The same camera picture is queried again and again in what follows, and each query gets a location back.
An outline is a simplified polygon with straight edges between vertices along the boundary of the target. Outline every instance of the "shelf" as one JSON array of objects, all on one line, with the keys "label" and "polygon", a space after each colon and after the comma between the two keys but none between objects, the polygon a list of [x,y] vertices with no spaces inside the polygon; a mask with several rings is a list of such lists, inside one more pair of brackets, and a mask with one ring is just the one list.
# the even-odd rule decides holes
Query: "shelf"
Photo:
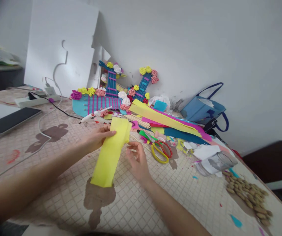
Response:
[{"label": "shelf", "polygon": [[21,70],[21,66],[0,66],[0,72]]}]

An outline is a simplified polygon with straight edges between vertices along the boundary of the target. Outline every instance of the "plastic bag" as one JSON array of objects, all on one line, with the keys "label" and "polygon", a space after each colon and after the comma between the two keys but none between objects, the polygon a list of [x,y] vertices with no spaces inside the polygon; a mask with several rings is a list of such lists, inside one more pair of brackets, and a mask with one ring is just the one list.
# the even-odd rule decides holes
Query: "plastic bag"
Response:
[{"label": "plastic bag", "polygon": [[156,97],[152,97],[149,101],[148,101],[148,104],[149,106],[151,106],[152,104],[154,105],[155,102],[159,100],[161,102],[165,102],[167,104],[167,107],[166,107],[166,111],[167,113],[171,113],[171,110],[170,110],[170,101],[169,101],[169,98],[167,96],[156,96]]}]

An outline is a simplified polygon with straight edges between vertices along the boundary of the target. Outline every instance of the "power strip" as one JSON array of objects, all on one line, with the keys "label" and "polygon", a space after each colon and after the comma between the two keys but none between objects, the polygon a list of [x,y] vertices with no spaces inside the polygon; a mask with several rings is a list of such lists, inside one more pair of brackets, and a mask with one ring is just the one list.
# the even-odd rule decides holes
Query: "power strip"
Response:
[{"label": "power strip", "polygon": [[[62,99],[62,97],[60,97],[60,95],[47,96],[44,92],[38,92],[38,91],[35,92],[35,93],[37,93],[38,95],[40,95],[42,97],[46,97],[47,99],[52,98],[55,102],[60,101]],[[28,97],[16,98],[15,102],[20,108],[33,107],[33,106],[49,103],[49,101],[47,99],[40,98],[40,97],[37,97],[37,96],[35,96],[35,97],[36,97],[36,99],[33,99],[33,100],[30,100]]]}]

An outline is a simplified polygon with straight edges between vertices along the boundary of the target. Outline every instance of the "yellow scissors handle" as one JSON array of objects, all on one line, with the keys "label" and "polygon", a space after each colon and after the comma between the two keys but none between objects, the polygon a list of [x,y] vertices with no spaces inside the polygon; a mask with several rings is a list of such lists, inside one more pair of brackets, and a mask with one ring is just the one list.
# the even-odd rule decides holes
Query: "yellow scissors handle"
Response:
[{"label": "yellow scissors handle", "polygon": [[[165,155],[165,153],[163,153],[161,150],[159,150],[155,144],[152,144],[152,154],[153,154],[153,157],[155,158],[155,160],[157,160],[159,163],[161,164],[167,164],[169,162],[169,158]],[[155,152],[154,152],[154,147],[155,149],[163,155],[164,158],[166,158],[166,161],[162,161],[161,159],[159,159],[156,155],[155,155]]]}]

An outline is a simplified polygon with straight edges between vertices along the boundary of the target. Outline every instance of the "red scissors handle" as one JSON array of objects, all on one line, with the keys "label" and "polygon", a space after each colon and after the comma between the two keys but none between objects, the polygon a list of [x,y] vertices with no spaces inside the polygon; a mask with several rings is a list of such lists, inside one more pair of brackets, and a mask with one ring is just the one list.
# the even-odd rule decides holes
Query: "red scissors handle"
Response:
[{"label": "red scissors handle", "polygon": [[[164,141],[155,141],[155,143],[158,144],[158,145],[161,147],[161,149],[163,150],[163,153],[164,153],[168,158],[171,158],[171,157],[173,156],[173,152],[171,151],[171,149],[170,149],[170,147],[169,147],[169,145],[168,145],[167,143],[165,143]],[[169,151],[170,151],[170,154],[167,154],[167,153],[166,153],[166,151],[165,151],[165,149],[162,147],[161,143],[162,143],[162,144],[165,144],[165,145],[168,147],[168,149],[169,149]]]}]

